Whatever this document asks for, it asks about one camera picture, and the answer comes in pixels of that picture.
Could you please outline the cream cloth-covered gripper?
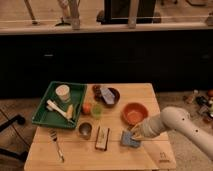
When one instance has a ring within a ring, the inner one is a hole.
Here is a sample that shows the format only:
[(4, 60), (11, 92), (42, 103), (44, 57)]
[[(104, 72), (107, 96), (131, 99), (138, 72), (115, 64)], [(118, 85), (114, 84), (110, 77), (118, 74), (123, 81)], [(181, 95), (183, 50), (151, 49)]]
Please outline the cream cloth-covered gripper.
[(153, 137), (152, 132), (142, 122), (133, 126), (130, 132), (132, 133), (132, 139), (145, 139)]

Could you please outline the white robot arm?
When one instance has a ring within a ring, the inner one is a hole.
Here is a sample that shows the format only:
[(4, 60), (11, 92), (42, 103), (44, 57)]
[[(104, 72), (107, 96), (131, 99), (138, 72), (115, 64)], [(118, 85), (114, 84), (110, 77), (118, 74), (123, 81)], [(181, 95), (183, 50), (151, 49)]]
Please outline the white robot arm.
[(213, 161), (213, 135), (200, 129), (190, 120), (190, 114), (183, 108), (168, 106), (157, 115), (147, 117), (132, 129), (132, 138), (142, 140), (155, 138), (163, 132), (175, 130), (196, 145)]

